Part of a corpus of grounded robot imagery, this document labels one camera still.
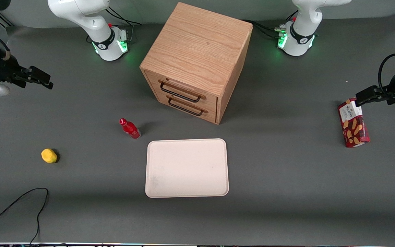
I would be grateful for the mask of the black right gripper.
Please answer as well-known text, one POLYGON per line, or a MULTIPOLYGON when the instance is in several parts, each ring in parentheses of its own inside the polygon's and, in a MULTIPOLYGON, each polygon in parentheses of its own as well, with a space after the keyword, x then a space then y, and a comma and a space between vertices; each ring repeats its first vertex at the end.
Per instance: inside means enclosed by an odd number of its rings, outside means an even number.
POLYGON ((34 83, 53 89, 53 83, 50 81, 51 76, 41 69, 30 66, 21 67, 14 56, 8 60, 3 60, 5 53, 0 51, 0 82, 12 83, 22 89, 25 89, 28 78, 34 83))

